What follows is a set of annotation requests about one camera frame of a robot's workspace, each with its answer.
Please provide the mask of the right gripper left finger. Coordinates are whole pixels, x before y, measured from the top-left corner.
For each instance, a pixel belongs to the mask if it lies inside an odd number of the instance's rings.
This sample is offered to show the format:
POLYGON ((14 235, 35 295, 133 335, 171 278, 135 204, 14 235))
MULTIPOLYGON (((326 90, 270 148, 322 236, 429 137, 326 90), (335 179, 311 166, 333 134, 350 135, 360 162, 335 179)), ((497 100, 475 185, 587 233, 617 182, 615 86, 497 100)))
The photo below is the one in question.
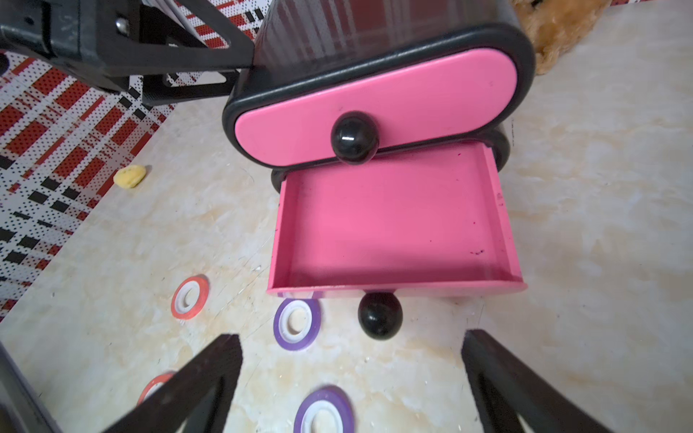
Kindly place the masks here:
POLYGON ((238 335, 223 334, 108 432, 222 432, 243 364, 238 335))

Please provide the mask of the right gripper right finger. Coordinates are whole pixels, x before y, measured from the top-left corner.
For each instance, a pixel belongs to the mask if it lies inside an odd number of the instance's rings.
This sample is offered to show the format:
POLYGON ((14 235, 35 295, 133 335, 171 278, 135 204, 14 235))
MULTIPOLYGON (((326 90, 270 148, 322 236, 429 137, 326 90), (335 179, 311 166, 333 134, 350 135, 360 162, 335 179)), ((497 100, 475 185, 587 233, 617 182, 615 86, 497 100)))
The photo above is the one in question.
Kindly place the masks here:
POLYGON ((485 330, 466 331, 461 357, 483 431, 608 431, 485 330))

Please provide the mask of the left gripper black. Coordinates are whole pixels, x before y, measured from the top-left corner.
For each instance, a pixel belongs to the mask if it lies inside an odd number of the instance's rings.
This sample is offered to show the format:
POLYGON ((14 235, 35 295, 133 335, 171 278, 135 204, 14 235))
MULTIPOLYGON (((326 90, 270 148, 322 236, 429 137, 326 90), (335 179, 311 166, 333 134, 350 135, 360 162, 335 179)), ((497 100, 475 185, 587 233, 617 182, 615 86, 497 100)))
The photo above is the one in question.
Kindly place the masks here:
POLYGON ((227 43, 212 49, 157 7, 141 1, 3 1, 1 51, 49 63, 84 84, 104 92, 124 92, 130 76, 118 77, 101 64, 100 49, 116 36, 140 43, 140 73, 221 72, 222 82, 172 87, 166 75, 143 77, 143 103, 174 105, 228 97, 249 68, 254 43, 209 1, 183 1, 227 43))

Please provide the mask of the purple tape roll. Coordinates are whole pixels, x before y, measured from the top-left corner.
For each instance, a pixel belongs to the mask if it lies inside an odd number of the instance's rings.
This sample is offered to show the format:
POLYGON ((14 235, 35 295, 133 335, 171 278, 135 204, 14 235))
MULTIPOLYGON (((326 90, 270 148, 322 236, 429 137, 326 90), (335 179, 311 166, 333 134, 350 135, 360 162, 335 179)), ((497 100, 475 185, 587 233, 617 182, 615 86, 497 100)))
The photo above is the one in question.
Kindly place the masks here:
POLYGON ((309 347, 321 331, 321 304, 317 299, 285 299, 274 317, 274 337, 278 345, 288 351, 309 347), (298 333, 290 332, 290 316, 301 310, 307 314, 307 325, 298 333))
POLYGON ((321 411, 325 411, 335 422, 337 432, 354 433, 356 420, 348 395, 339 387, 329 385, 311 393, 299 407, 293 432, 311 432, 312 423, 321 411))

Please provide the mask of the black drawer cabinet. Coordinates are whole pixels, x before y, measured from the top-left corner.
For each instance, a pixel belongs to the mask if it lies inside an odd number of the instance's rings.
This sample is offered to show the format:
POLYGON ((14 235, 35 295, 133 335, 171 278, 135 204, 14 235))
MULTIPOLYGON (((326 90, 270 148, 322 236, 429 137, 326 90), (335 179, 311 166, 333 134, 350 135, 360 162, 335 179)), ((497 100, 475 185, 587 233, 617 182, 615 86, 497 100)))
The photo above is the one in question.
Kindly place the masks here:
POLYGON ((252 66, 241 72, 222 123, 234 148, 271 170, 276 189, 293 171, 362 164, 370 156, 456 141, 484 143, 503 168, 511 149, 502 124, 532 86, 535 63, 532 43, 508 1, 274 1, 254 42, 252 66), (236 140, 235 122, 250 110, 476 49, 507 55, 518 86, 495 120, 471 132, 382 148, 375 121, 348 112, 330 134, 334 158, 289 167, 258 162, 236 140))

